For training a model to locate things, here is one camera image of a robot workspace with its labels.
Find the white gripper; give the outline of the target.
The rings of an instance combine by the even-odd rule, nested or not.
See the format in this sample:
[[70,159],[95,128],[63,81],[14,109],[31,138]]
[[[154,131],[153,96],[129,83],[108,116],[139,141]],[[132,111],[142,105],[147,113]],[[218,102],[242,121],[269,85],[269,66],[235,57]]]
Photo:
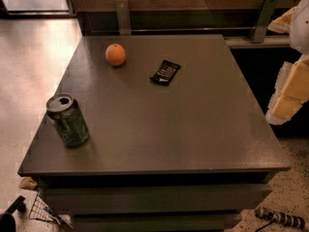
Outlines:
[[[302,54],[309,53],[309,0],[301,0],[267,27],[279,34],[290,34],[290,46]],[[295,63],[285,62],[279,70],[275,92],[267,106],[266,120],[272,125],[290,121],[309,101],[309,56]]]

